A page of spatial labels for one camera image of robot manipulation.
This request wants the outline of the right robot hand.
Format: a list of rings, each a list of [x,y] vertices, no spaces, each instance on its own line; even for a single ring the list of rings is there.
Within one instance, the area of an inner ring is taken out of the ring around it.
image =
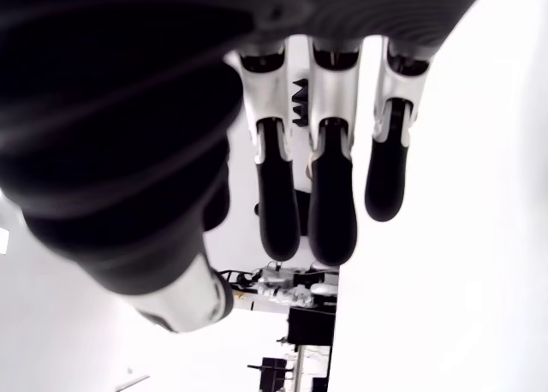
[[[401,208],[434,55],[476,0],[1,0],[1,190],[30,232],[175,333],[225,318],[206,231],[229,209],[228,129],[248,119],[266,253],[302,229],[290,112],[306,117],[307,236],[354,252],[360,49],[383,40],[366,209]]]

